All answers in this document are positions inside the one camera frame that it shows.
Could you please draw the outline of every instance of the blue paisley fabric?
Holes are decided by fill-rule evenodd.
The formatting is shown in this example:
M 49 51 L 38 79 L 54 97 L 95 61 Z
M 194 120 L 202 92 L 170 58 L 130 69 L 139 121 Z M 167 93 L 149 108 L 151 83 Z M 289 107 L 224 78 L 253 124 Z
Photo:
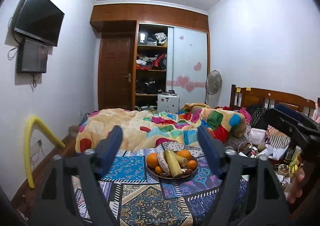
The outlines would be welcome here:
M 145 157 L 166 149 L 188 149 L 198 160 L 193 175 L 180 180 L 158 178 L 149 172 Z M 91 222 L 81 182 L 73 176 L 79 214 Z M 110 209 L 121 226 L 193 226 L 200 225 L 214 204 L 222 181 L 212 174 L 200 147 L 165 142 L 156 148 L 136 152 L 119 150 L 107 175 L 99 185 Z M 247 182 L 241 180 L 233 217 L 246 194 Z

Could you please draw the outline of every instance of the tv screen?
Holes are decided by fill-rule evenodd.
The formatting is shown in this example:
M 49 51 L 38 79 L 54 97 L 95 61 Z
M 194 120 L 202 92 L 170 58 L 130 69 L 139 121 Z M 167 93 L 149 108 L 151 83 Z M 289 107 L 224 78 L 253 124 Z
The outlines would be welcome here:
M 13 30 L 56 47 L 63 17 L 50 0 L 26 0 Z

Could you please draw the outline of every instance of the tangerine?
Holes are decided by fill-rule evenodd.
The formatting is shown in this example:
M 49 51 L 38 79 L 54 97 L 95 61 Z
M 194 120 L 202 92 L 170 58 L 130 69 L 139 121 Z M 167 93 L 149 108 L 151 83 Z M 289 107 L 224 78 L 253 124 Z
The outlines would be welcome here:
M 187 168 L 188 168 L 188 169 L 195 170 L 195 169 L 197 168 L 197 162 L 194 161 L 194 160 L 190 160 L 190 161 L 187 163 Z
M 188 161 L 191 159 L 191 153 L 188 150 L 180 150 L 177 155 L 186 158 Z
M 156 166 L 155 171 L 157 174 L 161 174 L 163 172 L 163 169 L 161 166 L 158 165 L 158 166 Z
M 151 153 L 146 158 L 147 165 L 151 168 L 156 168 L 159 165 L 157 153 Z

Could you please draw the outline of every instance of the human hand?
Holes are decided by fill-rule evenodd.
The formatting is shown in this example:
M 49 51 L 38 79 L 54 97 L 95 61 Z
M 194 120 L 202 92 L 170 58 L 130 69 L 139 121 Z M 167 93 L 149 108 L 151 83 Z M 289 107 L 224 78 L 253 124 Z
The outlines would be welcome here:
M 303 168 L 299 168 L 295 174 L 293 179 L 293 185 L 292 188 L 288 194 L 288 202 L 293 204 L 297 198 L 301 197 L 302 190 L 300 188 L 299 183 L 302 182 L 305 179 L 305 172 Z

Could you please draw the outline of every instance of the fruit plate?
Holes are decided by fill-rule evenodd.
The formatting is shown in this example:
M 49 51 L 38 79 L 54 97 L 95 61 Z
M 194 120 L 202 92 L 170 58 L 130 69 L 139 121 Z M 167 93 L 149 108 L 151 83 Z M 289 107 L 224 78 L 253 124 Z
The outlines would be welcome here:
M 148 170 L 149 170 L 152 174 L 154 174 L 155 176 L 160 177 L 160 178 L 164 178 L 164 179 L 181 179 L 181 178 L 185 178 L 185 177 L 191 176 L 191 175 L 194 174 L 194 173 L 197 171 L 197 169 L 198 169 L 198 160 L 196 160 L 196 158 L 195 158 L 193 155 L 191 155 L 190 160 L 194 160 L 195 162 L 197 162 L 197 167 L 196 167 L 196 169 L 193 170 L 191 174 L 187 174 L 187 175 L 183 174 L 183 175 L 177 176 L 177 177 L 171 177 L 171 176 L 164 177 L 164 176 L 160 176 L 160 175 L 158 175 L 158 174 L 156 173 L 156 171 L 155 171 L 154 168 L 151 168 L 151 167 L 149 167 L 148 165 L 147 165 L 147 168 L 148 168 Z

